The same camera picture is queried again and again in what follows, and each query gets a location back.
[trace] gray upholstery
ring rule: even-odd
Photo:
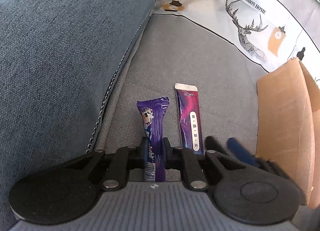
[[[142,36],[122,87],[110,98],[115,107],[104,118],[96,148],[115,152],[139,143],[144,130],[137,100],[168,96],[164,136],[180,144],[174,84],[198,87],[203,137],[213,135],[225,145],[236,137],[255,154],[258,131],[256,81],[266,72],[235,46],[182,17],[153,15]],[[110,127],[104,127],[105,121]],[[177,172],[168,172],[175,180]]]
[[[0,0],[0,230],[18,179],[83,154],[155,0]]]

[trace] cardboard box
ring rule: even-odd
[[[256,156],[276,162],[315,208],[320,204],[320,90],[299,59],[260,78],[257,90]]]

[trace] cow cartoon on wrapper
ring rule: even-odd
[[[154,118],[152,109],[150,108],[142,108],[141,115],[143,119],[143,127],[147,130],[148,126],[152,124],[152,119]]]

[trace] purple and pink package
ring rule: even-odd
[[[165,181],[162,135],[163,117],[168,106],[168,97],[137,101],[137,107],[143,119],[145,134],[148,138],[148,163],[145,169],[145,181]]]
[[[181,146],[203,154],[202,132],[199,112],[198,89],[196,86],[176,83]]]

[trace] barcode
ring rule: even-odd
[[[145,169],[145,181],[156,181],[156,164],[148,162]]]

